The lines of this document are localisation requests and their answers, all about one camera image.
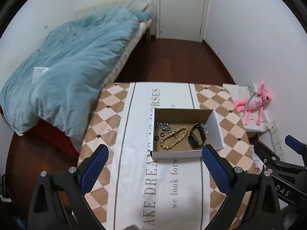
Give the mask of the black smart band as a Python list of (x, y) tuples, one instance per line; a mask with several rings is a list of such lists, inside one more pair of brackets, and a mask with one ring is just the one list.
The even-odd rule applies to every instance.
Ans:
[(207, 125), (204, 122), (196, 123), (189, 135), (188, 142), (192, 149), (200, 149), (204, 146), (205, 141), (207, 139)]

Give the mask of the white plastic shopping bag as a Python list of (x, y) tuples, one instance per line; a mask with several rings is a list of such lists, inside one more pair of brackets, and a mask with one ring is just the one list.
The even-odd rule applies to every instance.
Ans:
[(263, 162), (260, 160), (260, 158), (256, 155), (254, 152), (254, 145), (250, 144), (250, 150), (252, 153), (252, 160), (253, 160), (253, 165), (256, 171), (256, 174), (260, 174), (263, 169)]

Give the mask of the white cardboard box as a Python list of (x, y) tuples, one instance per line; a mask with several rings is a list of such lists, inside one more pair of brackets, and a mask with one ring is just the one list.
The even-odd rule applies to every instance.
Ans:
[(153, 159), (201, 157), (202, 148), (194, 150), (188, 142), (192, 127), (199, 122), (207, 125), (207, 139), (204, 146), (210, 144), (217, 151), (224, 148), (222, 130), (214, 110), (154, 109), (151, 123), (151, 157)]

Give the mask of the pink panther plush toy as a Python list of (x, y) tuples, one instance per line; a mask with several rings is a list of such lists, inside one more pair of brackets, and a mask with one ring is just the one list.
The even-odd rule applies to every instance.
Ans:
[(247, 112), (245, 126), (249, 123), (251, 112), (256, 110), (259, 110), (256, 125), (261, 125), (263, 110), (272, 100), (271, 94), (264, 88), (264, 85), (265, 82), (261, 81), (255, 94), (248, 99), (238, 100), (234, 103), (238, 113)]

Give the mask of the white door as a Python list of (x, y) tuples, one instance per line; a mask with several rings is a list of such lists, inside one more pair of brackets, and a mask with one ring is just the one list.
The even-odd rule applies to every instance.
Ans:
[(156, 0), (156, 37), (202, 42), (210, 0)]

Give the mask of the striped pillow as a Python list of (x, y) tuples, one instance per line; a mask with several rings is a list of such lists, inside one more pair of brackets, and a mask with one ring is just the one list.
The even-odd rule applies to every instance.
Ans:
[(75, 12), (77, 19), (113, 9), (126, 8), (130, 12), (149, 11), (154, 17), (157, 15), (157, 5), (155, 0), (105, 0), (95, 3)]

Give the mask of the white wall power strip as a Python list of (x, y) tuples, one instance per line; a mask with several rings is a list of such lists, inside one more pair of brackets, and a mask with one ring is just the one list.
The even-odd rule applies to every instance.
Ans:
[(285, 161), (284, 144), (279, 136), (275, 121), (270, 123), (270, 137), (274, 153), (281, 159), (281, 161)]

